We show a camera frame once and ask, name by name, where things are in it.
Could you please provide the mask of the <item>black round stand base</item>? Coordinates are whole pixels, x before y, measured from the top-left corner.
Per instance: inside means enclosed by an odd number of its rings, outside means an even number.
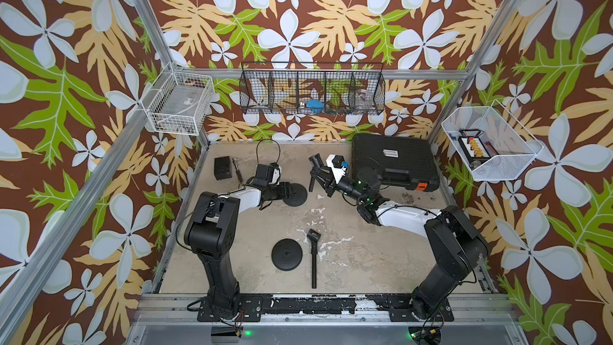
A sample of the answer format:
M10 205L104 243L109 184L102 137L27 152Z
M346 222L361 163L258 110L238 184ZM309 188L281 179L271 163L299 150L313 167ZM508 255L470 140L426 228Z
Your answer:
M283 202L290 207L299 207L303 205L308 198L306 188L298 183L290 183L289 193L283 199Z

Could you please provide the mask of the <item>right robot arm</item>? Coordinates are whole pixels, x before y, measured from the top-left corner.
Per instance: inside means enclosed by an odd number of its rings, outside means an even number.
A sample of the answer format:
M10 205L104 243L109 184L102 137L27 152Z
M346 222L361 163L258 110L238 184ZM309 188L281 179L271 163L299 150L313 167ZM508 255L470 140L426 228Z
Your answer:
M448 295L491 252L485 238L465 212L454 205L443 209L423 209L400 204L384 197L377 170L361 169L356 177L348 175L349 164L341 155L323 160L309 157L312 165L309 190L320 184L331 197L335 193L355 201L360 217L372 225L399 228L426 238L436 264L412 292L410 309L418 319L434 316Z

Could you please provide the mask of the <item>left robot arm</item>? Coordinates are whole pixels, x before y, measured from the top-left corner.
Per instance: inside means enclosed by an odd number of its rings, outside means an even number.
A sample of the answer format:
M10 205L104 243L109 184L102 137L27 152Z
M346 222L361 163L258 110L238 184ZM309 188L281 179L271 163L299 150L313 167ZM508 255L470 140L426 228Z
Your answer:
M266 209L273 201L295 207L307 199L307 190L302 185L281 181L280 174L278 164L258 164L255 176L238 190L225 194L201 193L190 217L184 242L204 266L208 292L203 305L215 319L233 319L239 314L239 282L229 256L239 214L249 209Z

